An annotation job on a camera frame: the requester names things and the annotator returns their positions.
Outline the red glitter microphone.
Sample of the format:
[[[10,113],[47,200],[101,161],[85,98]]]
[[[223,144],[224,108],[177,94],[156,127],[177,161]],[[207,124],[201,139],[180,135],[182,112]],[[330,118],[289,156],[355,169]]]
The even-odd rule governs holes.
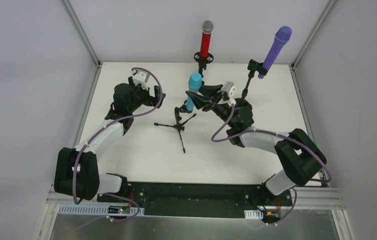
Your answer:
[[[201,28],[202,28],[202,37],[201,37],[201,46],[200,46],[199,56],[202,59],[207,59],[209,56],[211,33],[214,29],[214,25],[212,21],[206,20],[202,23]]]

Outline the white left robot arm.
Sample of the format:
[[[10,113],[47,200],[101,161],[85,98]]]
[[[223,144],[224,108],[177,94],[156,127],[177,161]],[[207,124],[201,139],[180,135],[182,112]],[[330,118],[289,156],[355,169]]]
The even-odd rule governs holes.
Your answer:
[[[142,85],[120,83],[115,86],[113,102],[100,127],[80,144],[62,148],[57,157],[54,190],[73,197],[74,203],[92,200],[96,195],[120,191],[123,176],[116,173],[99,173],[98,162],[106,151],[124,137],[145,105],[152,110],[159,108],[165,98],[160,84],[154,86],[154,95]]]

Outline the black shock-mount tripod stand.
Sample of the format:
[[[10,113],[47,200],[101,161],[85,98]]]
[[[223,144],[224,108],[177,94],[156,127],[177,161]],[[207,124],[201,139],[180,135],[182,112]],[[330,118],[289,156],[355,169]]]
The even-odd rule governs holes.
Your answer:
[[[214,61],[214,56],[211,53],[208,53],[206,57],[201,56],[200,52],[196,52],[193,56],[195,62],[198,63],[198,73],[203,78],[203,71],[207,69],[207,64],[210,64]]]

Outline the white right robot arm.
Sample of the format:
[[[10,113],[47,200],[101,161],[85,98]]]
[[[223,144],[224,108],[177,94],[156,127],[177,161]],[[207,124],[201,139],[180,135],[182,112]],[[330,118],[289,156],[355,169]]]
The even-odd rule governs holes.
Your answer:
[[[212,111],[228,126],[227,137],[218,139],[220,127],[211,137],[214,143],[229,141],[241,148],[255,148],[277,155],[282,170],[264,182],[261,191],[277,196],[296,186],[314,181],[314,176],[325,169],[327,159],[302,129],[275,132],[254,127],[253,107],[245,99],[233,98],[234,86],[203,85],[195,91],[186,91],[198,110]]]

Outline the purple microphone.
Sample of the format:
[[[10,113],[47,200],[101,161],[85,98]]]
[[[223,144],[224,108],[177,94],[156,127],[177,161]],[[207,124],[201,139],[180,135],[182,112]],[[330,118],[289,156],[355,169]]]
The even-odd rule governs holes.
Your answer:
[[[289,42],[292,35],[292,29],[289,26],[282,26],[275,33],[273,43],[268,51],[268,54],[262,63],[262,67],[269,71],[277,56],[280,54],[282,48]]]

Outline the teal microphone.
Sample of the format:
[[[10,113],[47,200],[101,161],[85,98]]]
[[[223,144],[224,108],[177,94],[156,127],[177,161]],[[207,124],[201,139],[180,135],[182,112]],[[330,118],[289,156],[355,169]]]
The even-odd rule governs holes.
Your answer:
[[[198,72],[192,73],[188,80],[188,90],[190,92],[197,93],[202,85],[202,75]],[[191,113],[194,109],[194,103],[192,99],[188,96],[186,99],[186,109]]]

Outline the black clip tripod stand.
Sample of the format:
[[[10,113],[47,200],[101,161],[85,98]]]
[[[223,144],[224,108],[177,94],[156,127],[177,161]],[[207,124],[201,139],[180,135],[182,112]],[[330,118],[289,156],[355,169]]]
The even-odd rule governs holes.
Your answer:
[[[183,104],[182,106],[180,107],[175,107],[174,108],[174,118],[175,118],[175,124],[174,125],[168,125],[168,124],[161,124],[161,123],[158,123],[158,122],[154,122],[153,124],[155,126],[161,126],[161,127],[168,127],[168,128],[173,128],[175,129],[177,132],[178,132],[178,135],[179,135],[179,139],[181,141],[181,145],[182,145],[182,150],[183,150],[183,153],[185,154],[186,153],[186,148],[184,146],[184,142],[183,142],[183,138],[182,138],[182,134],[181,132],[183,132],[185,130],[185,124],[188,123],[191,119],[193,119],[194,117],[197,116],[196,113],[194,113],[192,116],[190,116],[187,120],[185,120],[184,122],[181,122],[182,120],[182,117],[180,116],[181,113],[192,113],[193,111],[192,110],[188,110],[187,109],[187,105],[186,104]]]

